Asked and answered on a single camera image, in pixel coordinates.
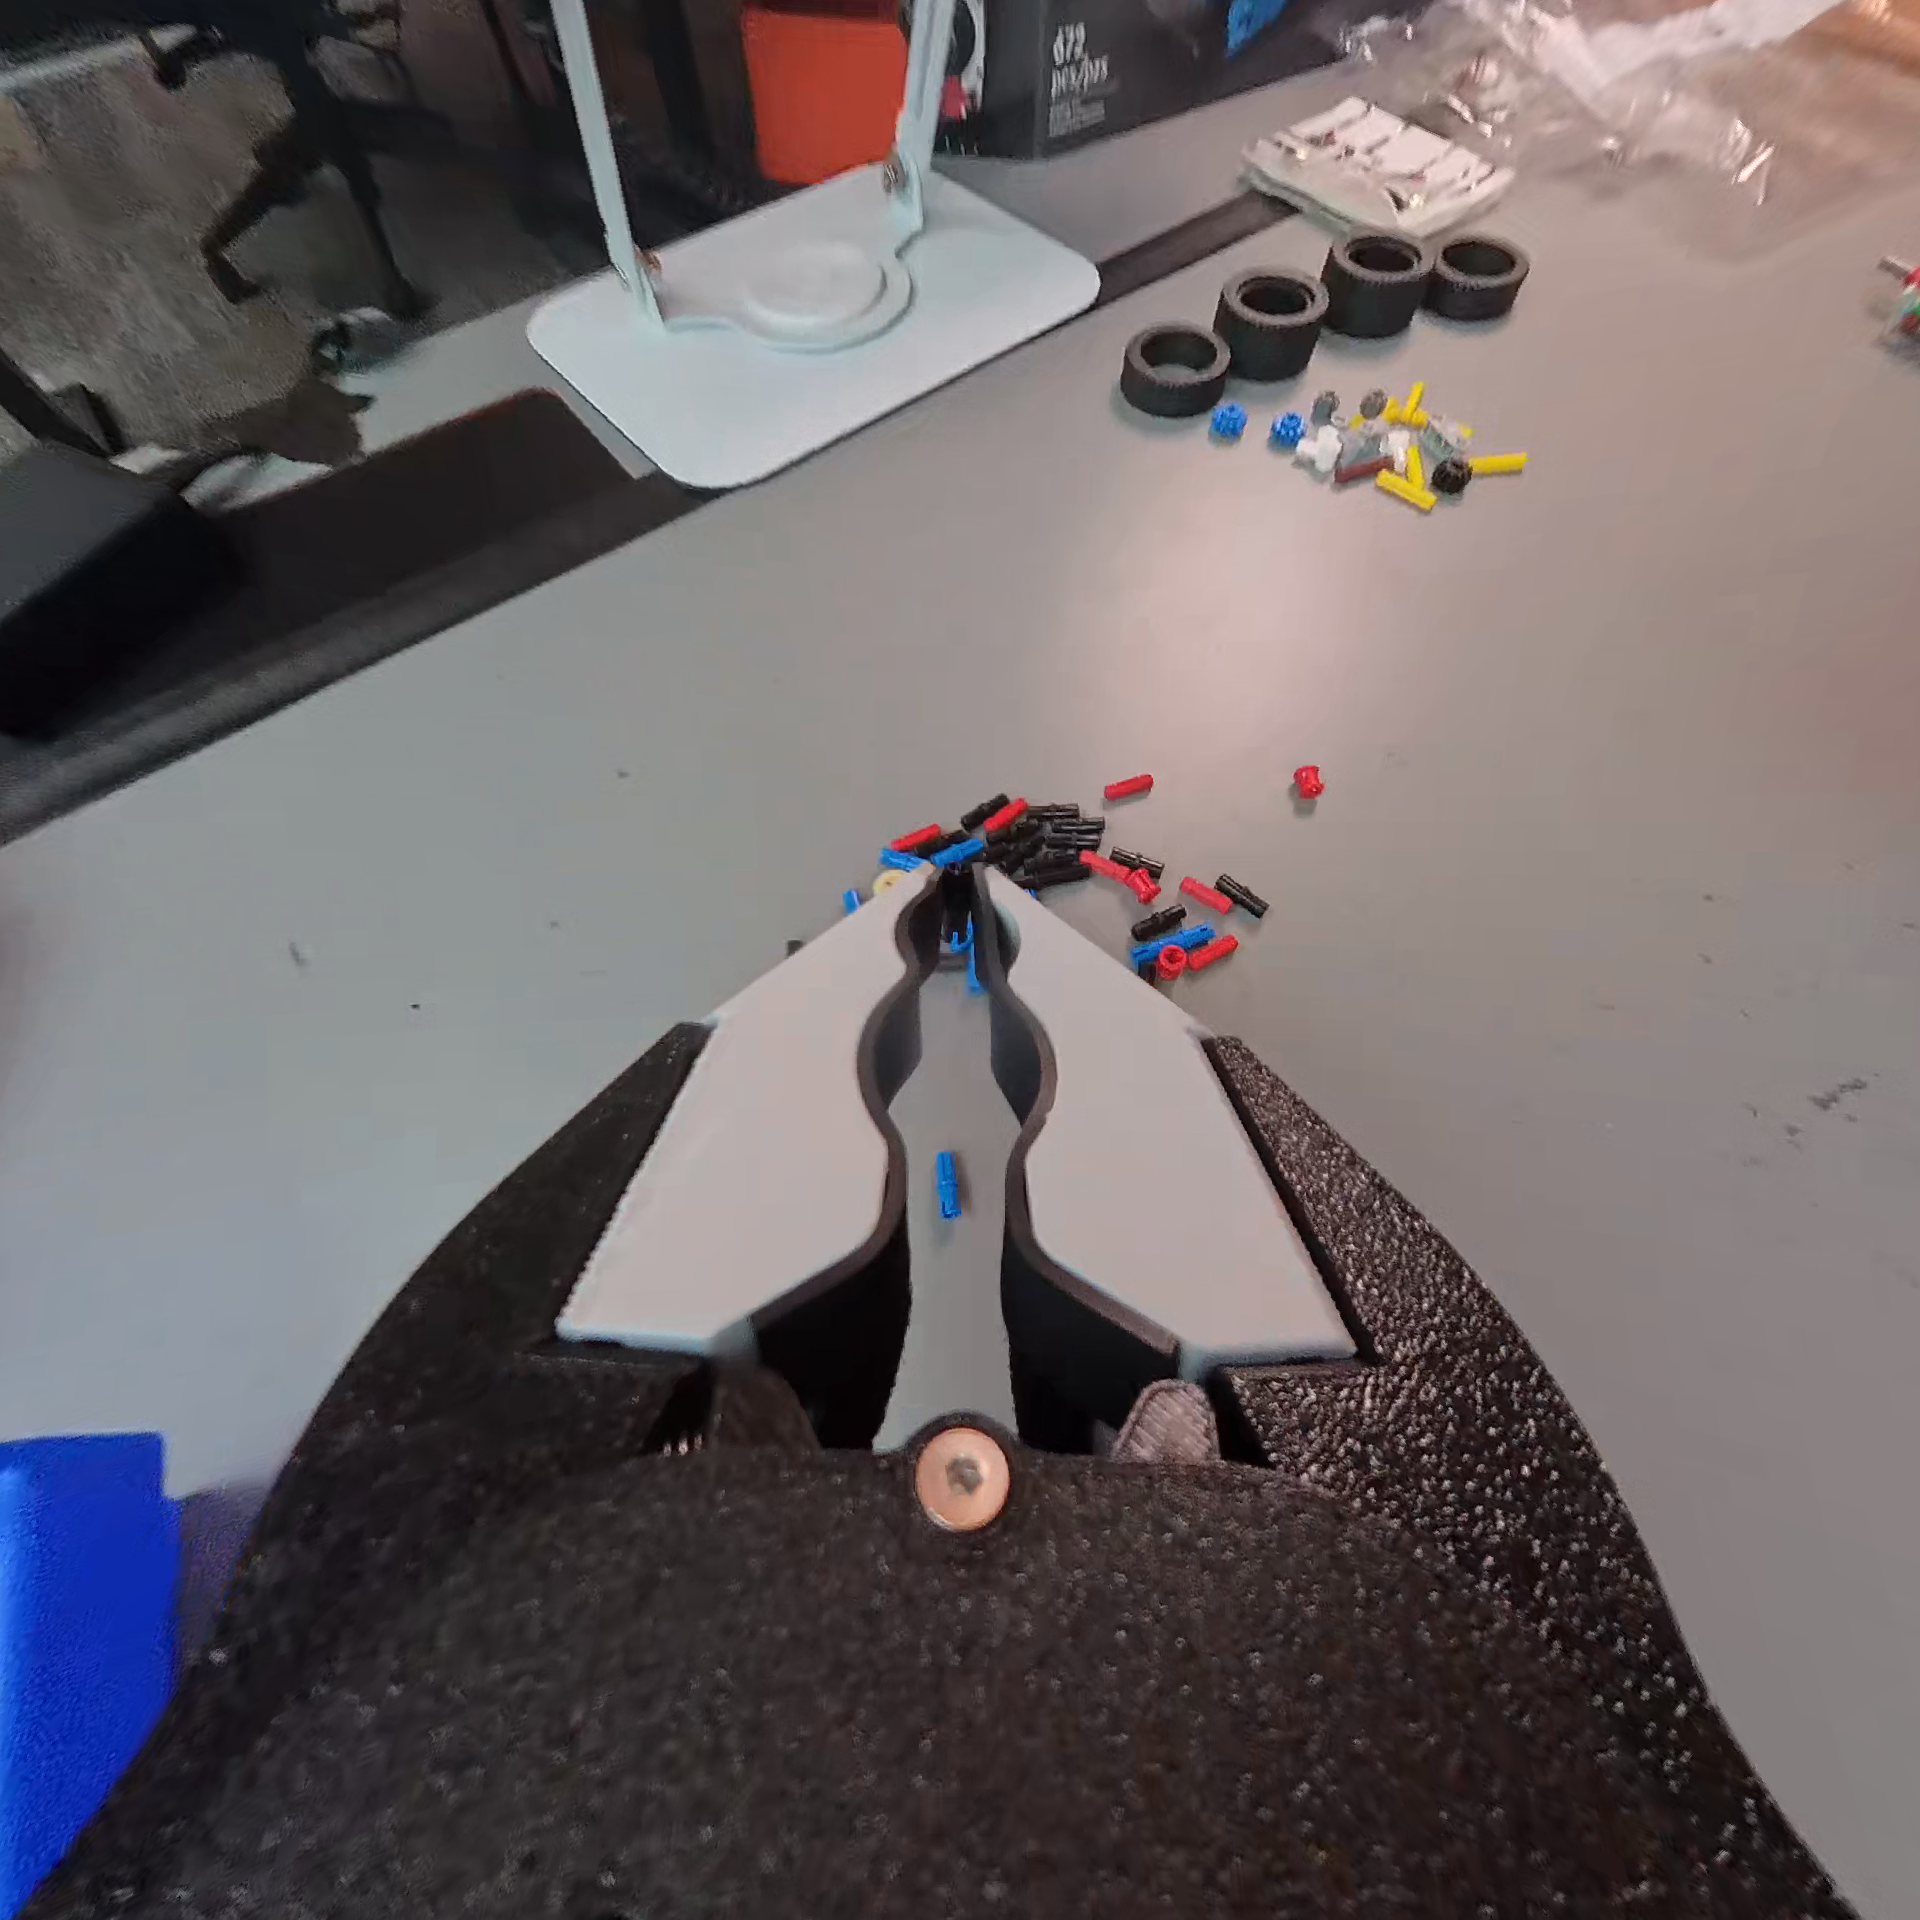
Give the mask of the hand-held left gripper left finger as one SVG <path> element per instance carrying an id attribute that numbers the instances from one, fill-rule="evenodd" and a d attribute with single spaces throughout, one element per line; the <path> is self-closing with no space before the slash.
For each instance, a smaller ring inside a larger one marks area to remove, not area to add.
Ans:
<path id="1" fill-rule="evenodd" d="M 930 972 L 933 868 L 917 866 L 722 1001 L 558 1337 L 738 1356 L 873 1257 L 905 1199 L 893 1108 L 921 1066 Z"/>

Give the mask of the pile of mixed toy pieces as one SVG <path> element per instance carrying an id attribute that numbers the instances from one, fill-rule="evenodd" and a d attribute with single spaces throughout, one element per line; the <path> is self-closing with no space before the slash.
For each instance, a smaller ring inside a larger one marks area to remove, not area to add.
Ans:
<path id="1" fill-rule="evenodd" d="M 1526 450 L 1482 445 L 1469 422 L 1432 412 L 1426 398 L 1423 382 L 1406 393 L 1369 389 L 1351 404 L 1335 391 L 1321 391 L 1302 413 L 1307 420 L 1304 443 L 1288 458 L 1329 490 L 1379 492 L 1418 515 L 1462 500 L 1479 483 L 1523 477 L 1529 469 Z M 1435 495 L 1426 490 L 1429 467 L 1449 453 L 1473 460 L 1474 467 L 1474 479 L 1463 495 Z"/>

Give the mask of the black office chair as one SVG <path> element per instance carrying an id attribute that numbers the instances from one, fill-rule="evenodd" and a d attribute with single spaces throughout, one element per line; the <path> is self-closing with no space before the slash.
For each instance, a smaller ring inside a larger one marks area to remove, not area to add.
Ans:
<path id="1" fill-rule="evenodd" d="M 374 169 L 374 127 L 387 116 L 387 108 L 385 103 L 351 103 L 333 89 L 319 61 L 323 41 L 352 37 L 342 5 L 151 5 L 141 37 L 153 41 L 158 33 L 182 34 L 168 47 L 149 47 L 157 79 L 165 89 L 182 89 L 187 69 L 198 61 L 251 58 L 273 69 L 289 103 L 281 127 L 254 148 L 251 178 L 200 241 L 201 266 L 222 299 L 248 305 L 264 294 L 264 286 L 233 266 L 231 247 L 271 213 L 295 206 L 313 177 L 330 169 L 349 187 L 376 258 L 385 309 L 398 321 L 418 321 L 427 310 L 427 299 L 398 262 Z"/>

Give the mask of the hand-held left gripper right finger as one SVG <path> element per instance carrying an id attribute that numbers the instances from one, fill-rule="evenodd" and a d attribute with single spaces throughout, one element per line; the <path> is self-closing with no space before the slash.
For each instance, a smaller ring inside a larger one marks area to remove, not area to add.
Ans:
<path id="1" fill-rule="evenodd" d="M 1214 1036 L 998 870 L 975 877 L 992 1074 L 1016 1115 L 1001 1313 L 1031 1379 L 1211 1379 L 1360 1343 Z"/>

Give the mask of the grey desk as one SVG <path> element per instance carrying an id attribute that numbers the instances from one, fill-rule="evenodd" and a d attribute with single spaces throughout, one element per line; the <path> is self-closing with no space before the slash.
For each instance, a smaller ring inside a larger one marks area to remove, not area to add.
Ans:
<path id="1" fill-rule="evenodd" d="M 265 1481 L 427 1251 L 992 790 L 1269 901 L 1185 995 L 1434 1220 L 1767 1788 L 1915 1916 L 1911 187 L 1714 258 L 1526 177 L 1429 517 L 1135 420 L 1272 227 L 5 849 L 5 1438 Z M 1317 763 L 1319 803 L 1293 790 Z"/>

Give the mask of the orange bucket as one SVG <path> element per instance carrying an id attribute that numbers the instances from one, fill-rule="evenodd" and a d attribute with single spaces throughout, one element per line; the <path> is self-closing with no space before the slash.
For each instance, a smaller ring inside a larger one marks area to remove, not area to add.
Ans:
<path id="1" fill-rule="evenodd" d="M 887 159 L 905 94 L 898 5 L 744 5 L 738 29 L 768 181 L 816 185 Z"/>

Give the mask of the pale desk stand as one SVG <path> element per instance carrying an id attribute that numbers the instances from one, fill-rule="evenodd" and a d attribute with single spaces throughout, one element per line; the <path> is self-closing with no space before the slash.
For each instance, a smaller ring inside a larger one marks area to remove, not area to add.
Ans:
<path id="1" fill-rule="evenodd" d="M 755 484 L 1086 313 L 1097 268 L 941 177 L 953 5 L 915 5 L 885 159 L 645 253 L 587 7 L 553 15 L 610 270 L 527 335 L 688 490 Z"/>

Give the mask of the short blue storage bin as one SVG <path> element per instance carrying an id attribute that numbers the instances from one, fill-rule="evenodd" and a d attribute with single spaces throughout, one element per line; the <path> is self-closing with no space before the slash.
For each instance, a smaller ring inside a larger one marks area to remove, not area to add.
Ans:
<path id="1" fill-rule="evenodd" d="M 3 1916 L 157 1726 L 176 1670 L 179 1563 L 158 1431 L 3 1445 Z"/>

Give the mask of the pile of small connector pins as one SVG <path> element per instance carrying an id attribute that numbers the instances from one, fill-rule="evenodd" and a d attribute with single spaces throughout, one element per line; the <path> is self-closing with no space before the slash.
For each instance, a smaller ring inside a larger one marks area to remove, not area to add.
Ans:
<path id="1" fill-rule="evenodd" d="M 921 874 L 999 874 L 1037 901 L 1091 879 L 1118 886 L 1144 909 L 1123 962 L 1158 989 L 1237 953 L 1240 923 L 1269 914 L 1269 901 L 1237 876 L 1170 877 L 1163 860 L 1114 843 L 1109 818 L 1070 799 L 995 793 L 957 825 L 930 822 L 893 839 L 879 850 L 872 883 L 858 884 L 864 905 Z"/>

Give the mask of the black power adapter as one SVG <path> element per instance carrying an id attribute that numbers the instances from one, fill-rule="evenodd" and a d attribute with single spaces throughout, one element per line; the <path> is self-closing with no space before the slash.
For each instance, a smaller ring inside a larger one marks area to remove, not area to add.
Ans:
<path id="1" fill-rule="evenodd" d="M 38 441 L 3 469 L 3 732 L 39 738 L 241 574 L 179 487 Z"/>

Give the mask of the clear plastic bag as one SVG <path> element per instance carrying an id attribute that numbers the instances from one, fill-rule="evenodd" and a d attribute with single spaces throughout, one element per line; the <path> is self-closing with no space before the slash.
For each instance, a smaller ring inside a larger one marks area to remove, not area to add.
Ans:
<path id="1" fill-rule="evenodd" d="M 1769 82 L 1837 5 L 1367 5 L 1317 22 L 1413 126 L 1526 166 L 1689 169 L 1761 185 L 1785 137 Z"/>

